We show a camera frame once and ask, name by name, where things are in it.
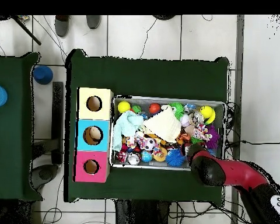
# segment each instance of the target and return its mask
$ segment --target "green ball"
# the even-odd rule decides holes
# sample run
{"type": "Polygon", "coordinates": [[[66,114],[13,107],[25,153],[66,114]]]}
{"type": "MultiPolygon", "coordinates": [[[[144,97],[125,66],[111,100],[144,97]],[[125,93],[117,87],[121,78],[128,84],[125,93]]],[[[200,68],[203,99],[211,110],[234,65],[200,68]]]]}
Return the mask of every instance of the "green ball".
{"type": "Polygon", "coordinates": [[[141,112],[141,107],[136,105],[136,106],[132,106],[132,109],[135,113],[140,113],[141,112]]]}

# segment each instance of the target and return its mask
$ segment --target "gray shoe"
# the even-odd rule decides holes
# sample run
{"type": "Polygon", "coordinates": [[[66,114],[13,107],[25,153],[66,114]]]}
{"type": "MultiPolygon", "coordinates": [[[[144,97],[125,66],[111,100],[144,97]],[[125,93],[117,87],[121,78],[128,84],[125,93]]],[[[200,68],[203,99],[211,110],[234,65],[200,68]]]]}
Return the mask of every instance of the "gray shoe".
{"type": "Polygon", "coordinates": [[[87,25],[89,26],[90,29],[96,29],[99,26],[101,19],[102,19],[101,16],[86,15],[87,25]]]}
{"type": "Polygon", "coordinates": [[[55,31],[59,37],[64,37],[68,33],[68,15],[55,16],[55,31]]]}

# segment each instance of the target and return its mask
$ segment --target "plastic bin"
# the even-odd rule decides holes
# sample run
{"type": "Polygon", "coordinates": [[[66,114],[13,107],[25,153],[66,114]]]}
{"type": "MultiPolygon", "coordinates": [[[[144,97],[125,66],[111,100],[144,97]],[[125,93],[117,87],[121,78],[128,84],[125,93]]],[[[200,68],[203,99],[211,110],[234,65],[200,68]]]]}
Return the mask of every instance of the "plastic bin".
{"type": "Polygon", "coordinates": [[[141,106],[142,111],[144,111],[148,117],[151,117],[149,114],[149,106],[151,103],[159,103],[160,105],[170,104],[172,102],[179,102],[181,104],[191,103],[195,104],[197,107],[201,107],[204,105],[208,105],[213,107],[216,112],[216,118],[213,121],[213,125],[220,135],[218,148],[216,151],[217,158],[223,158],[224,148],[225,148],[225,122],[226,122],[226,104],[224,102],[219,101],[205,101],[205,100],[184,100],[184,99],[169,99],[169,98],[154,98],[154,97],[141,97],[141,96],[131,96],[130,98],[125,98],[122,96],[113,97],[113,111],[114,111],[114,120],[111,122],[111,138],[110,138],[110,156],[109,162],[114,167],[129,167],[135,169],[165,169],[165,170],[191,170],[187,161],[185,161],[180,167],[171,167],[167,165],[166,162],[157,162],[156,160],[152,160],[149,163],[142,162],[138,165],[130,165],[128,163],[120,163],[115,158],[115,151],[112,150],[113,145],[113,128],[116,123],[117,118],[120,116],[120,113],[117,110],[117,106],[121,101],[127,101],[130,105],[139,105],[141,106]]]}

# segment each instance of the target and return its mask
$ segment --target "green tablecloth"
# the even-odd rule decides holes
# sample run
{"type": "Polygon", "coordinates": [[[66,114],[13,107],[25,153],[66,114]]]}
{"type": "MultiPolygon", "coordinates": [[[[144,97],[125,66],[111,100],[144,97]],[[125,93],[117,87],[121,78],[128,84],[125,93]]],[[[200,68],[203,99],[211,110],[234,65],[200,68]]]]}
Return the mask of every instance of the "green tablecloth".
{"type": "Polygon", "coordinates": [[[29,183],[32,159],[31,70],[38,53],[0,57],[0,86],[8,101],[0,107],[0,199],[41,200],[29,183]]]}
{"type": "Polygon", "coordinates": [[[112,167],[105,183],[72,181],[76,88],[106,88],[115,95],[168,97],[226,102],[228,60],[161,61],[86,58],[73,50],[66,59],[65,199],[120,198],[213,201],[221,205],[222,187],[198,184],[190,171],[112,167]]]}

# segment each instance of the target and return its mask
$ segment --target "towel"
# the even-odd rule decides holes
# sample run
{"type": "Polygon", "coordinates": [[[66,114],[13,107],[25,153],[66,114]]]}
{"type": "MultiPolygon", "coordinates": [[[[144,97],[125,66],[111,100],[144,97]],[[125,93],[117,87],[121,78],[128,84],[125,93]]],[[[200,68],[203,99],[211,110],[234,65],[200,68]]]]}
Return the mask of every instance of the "towel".
{"type": "Polygon", "coordinates": [[[122,146],[121,135],[132,137],[137,129],[143,124],[143,116],[137,115],[132,111],[125,111],[116,121],[113,128],[113,147],[112,150],[120,151],[122,146]]]}

